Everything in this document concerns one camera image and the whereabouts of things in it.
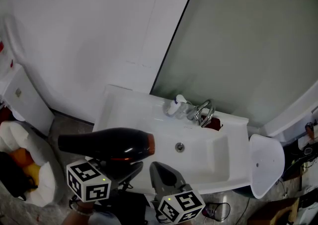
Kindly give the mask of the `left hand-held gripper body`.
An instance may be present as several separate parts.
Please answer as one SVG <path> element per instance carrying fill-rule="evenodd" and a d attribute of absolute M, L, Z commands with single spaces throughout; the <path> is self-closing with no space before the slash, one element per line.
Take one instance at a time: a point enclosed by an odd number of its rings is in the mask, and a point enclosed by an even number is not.
<path fill-rule="evenodd" d="M 67 185 L 82 202 L 106 200 L 124 178 L 124 167 L 98 159 L 79 159 L 66 166 Z"/>

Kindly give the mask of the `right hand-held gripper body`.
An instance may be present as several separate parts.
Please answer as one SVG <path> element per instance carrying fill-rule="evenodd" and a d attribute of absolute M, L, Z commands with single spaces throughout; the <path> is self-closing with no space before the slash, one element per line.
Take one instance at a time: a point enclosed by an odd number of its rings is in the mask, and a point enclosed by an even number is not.
<path fill-rule="evenodd" d="M 205 203 L 189 184 L 184 184 L 173 191 L 157 193 L 153 200 L 156 219 L 163 225 L 179 225 L 196 218 Z"/>

